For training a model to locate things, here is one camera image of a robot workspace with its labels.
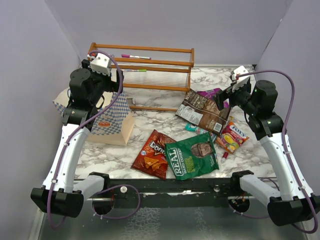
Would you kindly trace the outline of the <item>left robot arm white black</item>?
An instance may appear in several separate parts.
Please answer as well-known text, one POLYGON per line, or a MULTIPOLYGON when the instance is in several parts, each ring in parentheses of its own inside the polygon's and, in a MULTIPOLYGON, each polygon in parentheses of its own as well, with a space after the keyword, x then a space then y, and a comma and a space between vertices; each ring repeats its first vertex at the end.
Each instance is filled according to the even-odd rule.
POLYGON ((105 92, 122 92, 123 73, 111 79, 111 60, 107 56, 96 56, 92 61, 84 59, 82 67, 70 74, 70 97, 62 115, 60 143, 41 187, 34 187, 30 198, 44 213, 76 218, 84 201, 94 194, 103 198, 111 190, 108 174, 93 172, 86 179, 74 183, 76 167, 94 125, 97 106, 105 92))

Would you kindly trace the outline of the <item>pink marker pen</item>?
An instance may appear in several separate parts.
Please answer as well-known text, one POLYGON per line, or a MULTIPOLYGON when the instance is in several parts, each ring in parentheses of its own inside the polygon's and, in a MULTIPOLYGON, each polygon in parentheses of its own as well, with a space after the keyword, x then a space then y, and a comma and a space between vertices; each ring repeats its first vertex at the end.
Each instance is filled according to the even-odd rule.
POLYGON ((138 55, 130 55, 130 54, 121 54, 122 58, 127 58, 127 59, 142 59, 142 60, 151 60, 151 57, 148 56, 138 56, 138 55))

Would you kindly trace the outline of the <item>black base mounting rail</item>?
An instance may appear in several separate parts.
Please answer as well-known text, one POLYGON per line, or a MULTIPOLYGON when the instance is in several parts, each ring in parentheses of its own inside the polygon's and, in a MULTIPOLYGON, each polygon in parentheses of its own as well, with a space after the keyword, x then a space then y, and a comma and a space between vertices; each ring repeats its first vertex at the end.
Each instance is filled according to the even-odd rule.
POLYGON ((140 208, 192 208, 229 206, 229 200, 248 196, 232 186, 227 178, 191 178, 178 181, 174 178, 110 179, 104 193, 96 193, 90 200, 101 207, 119 209, 140 208))

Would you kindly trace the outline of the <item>wooden two-tier shelf rack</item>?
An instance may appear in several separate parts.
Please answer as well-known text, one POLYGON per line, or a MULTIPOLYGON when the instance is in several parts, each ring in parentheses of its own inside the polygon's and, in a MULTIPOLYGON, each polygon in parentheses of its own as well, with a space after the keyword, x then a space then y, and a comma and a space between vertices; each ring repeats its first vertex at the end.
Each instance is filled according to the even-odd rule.
POLYGON ((187 93, 191 88, 191 70, 195 65, 195 49, 100 44, 93 42, 89 51, 118 51, 115 55, 121 69, 143 69, 147 72, 125 72, 123 86, 132 89, 187 93), (122 58, 121 54, 150 57, 122 58))

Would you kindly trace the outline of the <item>brown kettle chips bag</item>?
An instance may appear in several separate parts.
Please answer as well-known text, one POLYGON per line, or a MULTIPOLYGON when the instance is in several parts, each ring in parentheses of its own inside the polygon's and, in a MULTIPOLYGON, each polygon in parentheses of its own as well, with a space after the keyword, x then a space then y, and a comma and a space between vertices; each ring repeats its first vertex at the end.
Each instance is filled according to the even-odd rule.
POLYGON ((230 107, 219 110, 213 100, 191 89, 186 93, 175 114, 197 127, 220 135, 227 125, 230 113, 230 107))

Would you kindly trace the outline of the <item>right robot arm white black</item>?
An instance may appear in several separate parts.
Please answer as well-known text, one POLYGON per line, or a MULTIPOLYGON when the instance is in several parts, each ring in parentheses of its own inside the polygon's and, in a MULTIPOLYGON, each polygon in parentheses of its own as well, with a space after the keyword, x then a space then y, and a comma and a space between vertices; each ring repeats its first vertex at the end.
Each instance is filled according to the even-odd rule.
POLYGON ((291 152, 289 137, 283 130, 284 122, 273 111, 278 96, 276 86, 268 80, 259 80, 253 90, 250 88, 250 82, 241 87, 232 84, 218 91, 213 99, 219 110, 228 100, 230 106, 238 106, 248 115, 248 125, 267 153, 279 190, 249 170, 234 172, 229 189, 236 196, 246 192, 255 197, 267 208, 277 226, 308 221, 320 211, 320 197, 304 180, 291 152))

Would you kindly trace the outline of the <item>red Doritos chips bag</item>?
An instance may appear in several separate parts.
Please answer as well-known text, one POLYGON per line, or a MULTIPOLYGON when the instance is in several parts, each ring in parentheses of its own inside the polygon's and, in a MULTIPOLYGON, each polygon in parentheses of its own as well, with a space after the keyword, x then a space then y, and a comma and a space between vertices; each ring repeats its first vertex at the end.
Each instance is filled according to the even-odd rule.
POLYGON ((175 142, 171 137, 154 129, 135 158, 131 168, 165 180, 168 169, 165 145, 175 142))

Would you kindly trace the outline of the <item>blue checkered paper bag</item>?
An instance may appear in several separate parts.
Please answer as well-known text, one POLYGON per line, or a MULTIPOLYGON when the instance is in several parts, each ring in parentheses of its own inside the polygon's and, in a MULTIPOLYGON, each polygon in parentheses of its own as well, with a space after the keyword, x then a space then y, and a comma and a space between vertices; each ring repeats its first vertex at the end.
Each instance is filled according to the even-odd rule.
MULTIPOLYGON (((52 102, 62 116, 70 96, 70 89, 63 90, 52 102)), ((104 92, 104 102, 98 111, 106 107, 116 96, 116 92, 104 92)), ((88 142, 126 146, 135 125, 126 95, 122 92, 115 103, 93 123, 91 132, 86 139, 88 142)))

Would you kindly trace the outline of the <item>orange Fox's fruit candy bag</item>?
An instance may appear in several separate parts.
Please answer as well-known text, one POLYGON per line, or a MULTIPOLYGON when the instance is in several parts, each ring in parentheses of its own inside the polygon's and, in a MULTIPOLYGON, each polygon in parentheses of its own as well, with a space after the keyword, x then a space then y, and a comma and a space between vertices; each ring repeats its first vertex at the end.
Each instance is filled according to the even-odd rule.
POLYGON ((215 142, 229 154, 233 154, 249 138, 249 136, 230 121, 222 130, 220 136, 216 137, 215 142))

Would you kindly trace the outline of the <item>teal Fox's mint candy bag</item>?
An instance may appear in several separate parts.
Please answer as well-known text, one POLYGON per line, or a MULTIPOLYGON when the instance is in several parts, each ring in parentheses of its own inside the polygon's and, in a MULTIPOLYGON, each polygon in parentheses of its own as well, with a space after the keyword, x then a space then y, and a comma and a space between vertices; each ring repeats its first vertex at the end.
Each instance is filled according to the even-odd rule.
POLYGON ((215 140, 217 138, 216 134, 214 134, 212 132, 209 132, 209 131, 207 131, 207 130, 205 130, 203 128, 200 128, 199 126, 193 125, 192 123, 187 123, 186 126, 185 126, 185 130, 187 130, 189 132, 194 132, 197 135, 209 133, 213 142, 215 142, 215 140))

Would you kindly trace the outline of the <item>small red lip balm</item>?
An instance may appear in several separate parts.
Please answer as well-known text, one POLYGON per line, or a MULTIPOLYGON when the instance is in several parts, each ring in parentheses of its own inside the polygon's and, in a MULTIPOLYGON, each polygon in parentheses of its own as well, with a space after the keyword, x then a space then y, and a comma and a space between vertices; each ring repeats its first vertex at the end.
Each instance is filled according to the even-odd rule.
POLYGON ((222 164, 226 161, 226 159, 228 158, 228 155, 229 155, 229 153, 228 153, 227 151, 225 151, 225 152, 223 153, 223 155, 222 155, 222 157, 221 157, 221 160, 220 160, 220 162, 221 162, 222 164))

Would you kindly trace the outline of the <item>purple snack packet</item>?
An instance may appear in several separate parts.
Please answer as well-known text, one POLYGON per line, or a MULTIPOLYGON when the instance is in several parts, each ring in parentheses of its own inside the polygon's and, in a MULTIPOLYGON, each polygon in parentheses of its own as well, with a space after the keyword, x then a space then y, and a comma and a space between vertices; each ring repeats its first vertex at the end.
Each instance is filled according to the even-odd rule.
MULTIPOLYGON (((220 88, 213 88, 213 89, 205 90, 205 91, 197 91, 197 93, 203 97, 206 97, 206 98, 212 100, 213 96, 220 90, 221 90, 220 88)), ((227 100, 224 101, 223 105, 224 105, 224 108, 230 107, 227 100)))

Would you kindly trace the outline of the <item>green Real chips bag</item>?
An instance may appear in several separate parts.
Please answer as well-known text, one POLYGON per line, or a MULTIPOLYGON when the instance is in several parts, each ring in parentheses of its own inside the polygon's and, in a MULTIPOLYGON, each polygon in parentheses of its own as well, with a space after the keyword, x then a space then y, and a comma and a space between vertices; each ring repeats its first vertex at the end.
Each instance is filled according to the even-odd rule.
POLYGON ((214 144, 208 132, 166 143, 165 156, 178 181, 210 174, 219 169, 214 144))

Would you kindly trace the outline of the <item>green marker pen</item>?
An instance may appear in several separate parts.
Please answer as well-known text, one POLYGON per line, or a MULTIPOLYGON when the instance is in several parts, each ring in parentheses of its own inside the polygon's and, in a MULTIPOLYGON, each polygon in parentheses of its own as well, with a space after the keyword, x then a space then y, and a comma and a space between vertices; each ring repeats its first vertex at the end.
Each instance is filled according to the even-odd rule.
POLYGON ((146 69, 123 69, 123 72, 139 72, 139 73, 145 73, 147 72, 146 69))

